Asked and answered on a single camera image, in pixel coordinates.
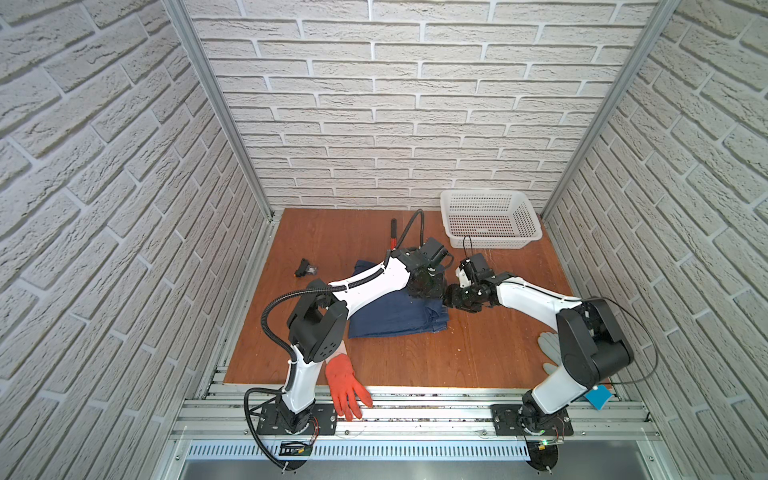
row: black bracket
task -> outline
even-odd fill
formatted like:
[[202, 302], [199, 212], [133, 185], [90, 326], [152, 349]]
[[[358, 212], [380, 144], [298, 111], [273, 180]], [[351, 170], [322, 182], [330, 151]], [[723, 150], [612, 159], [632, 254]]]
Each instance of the black bracket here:
[[[526, 432], [521, 426], [520, 415], [518, 414], [521, 404], [510, 405], [491, 405], [491, 415], [493, 415], [493, 426], [496, 429], [496, 435], [500, 437], [526, 435], [531, 439], [531, 434]], [[550, 415], [550, 419], [541, 423], [541, 429], [545, 432], [542, 435], [564, 436], [568, 437], [574, 434], [574, 427], [571, 425], [571, 419], [568, 417], [568, 411], [562, 409], [557, 413]]]
[[[315, 403], [312, 406], [311, 415], [317, 419], [320, 435], [336, 434], [336, 409], [333, 408], [332, 403]], [[314, 424], [308, 422], [306, 427], [296, 435], [312, 435], [315, 432], [314, 428]], [[277, 414], [277, 406], [273, 403], [261, 407], [256, 433], [259, 435], [291, 435], [288, 424], [281, 415]]]

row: brick wall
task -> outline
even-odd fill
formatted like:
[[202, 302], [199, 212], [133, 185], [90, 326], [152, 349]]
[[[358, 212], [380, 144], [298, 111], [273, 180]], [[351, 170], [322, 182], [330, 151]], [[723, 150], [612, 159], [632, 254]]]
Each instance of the brick wall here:
[[767, 15], [683, 0], [547, 219], [576, 290], [650, 330], [628, 389], [688, 478], [768, 475]]
[[0, 478], [147, 478], [260, 212], [160, 2], [0, 18]]
[[276, 209], [540, 209], [653, 2], [186, 0]]

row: wooden board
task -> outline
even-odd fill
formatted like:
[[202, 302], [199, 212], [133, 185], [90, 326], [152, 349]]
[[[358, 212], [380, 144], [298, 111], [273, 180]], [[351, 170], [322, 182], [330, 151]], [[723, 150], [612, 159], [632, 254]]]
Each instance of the wooden board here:
[[[390, 220], [397, 219], [400, 235], [411, 215], [385, 210], [286, 210], [224, 382], [284, 382], [289, 357], [261, 330], [265, 305], [316, 278], [326, 282], [347, 278], [358, 259], [378, 263], [389, 248]], [[462, 249], [450, 247], [440, 212], [425, 212], [425, 219], [425, 238], [439, 240], [457, 262], [464, 258]], [[419, 242], [418, 223], [414, 222], [404, 245]], [[496, 272], [508, 271], [571, 294], [546, 233], [520, 250], [478, 251]], [[302, 257], [319, 267], [317, 276], [294, 277]], [[448, 282], [455, 283], [455, 268], [450, 270]], [[270, 314], [270, 328], [283, 339], [288, 337], [286, 320], [295, 304], [296, 300], [288, 300]], [[376, 386], [531, 388], [546, 377], [541, 365], [549, 359], [537, 344], [538, 335], [548, 330], [543, 323], [502, 306], [480, 313], [451, 309], [449, 316], [448, 329], [440, 333], [347, 339], [357, 378]], [[318, 383], [326, 383], [322, 373]]]

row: red glove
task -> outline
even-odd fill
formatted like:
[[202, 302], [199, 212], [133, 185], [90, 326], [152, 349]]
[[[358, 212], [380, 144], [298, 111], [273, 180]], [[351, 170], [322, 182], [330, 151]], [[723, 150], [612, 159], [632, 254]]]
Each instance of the red glove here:
[[336, 407], [338, 416], [344, 415], [347, 422], [352, 421], [352, 414], [358, 419], [362, 418], [362, 412], [357, 405], [355, 394], [360, 397], [360, 401], [368, 407], [373, 407], [373, 399], [368, 393], [366, 387], [362, 386], [355, 378], [355, 371], [352, 370], [352, 362], [347, 355], [337, 355], [326, 365], [326, 378], [328, 387], [331, 389], [333, 397], [333, 406]]

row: laundry basket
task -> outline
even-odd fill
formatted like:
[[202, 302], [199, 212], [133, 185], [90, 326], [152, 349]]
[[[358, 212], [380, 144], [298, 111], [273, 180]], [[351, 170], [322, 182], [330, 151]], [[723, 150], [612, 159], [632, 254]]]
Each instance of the laundry basket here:
[[454, 248], [468, 235], [475, 248], [522, 248], [541, 239], [530, 200], [516, 190], [444, 190], [440, 210]]

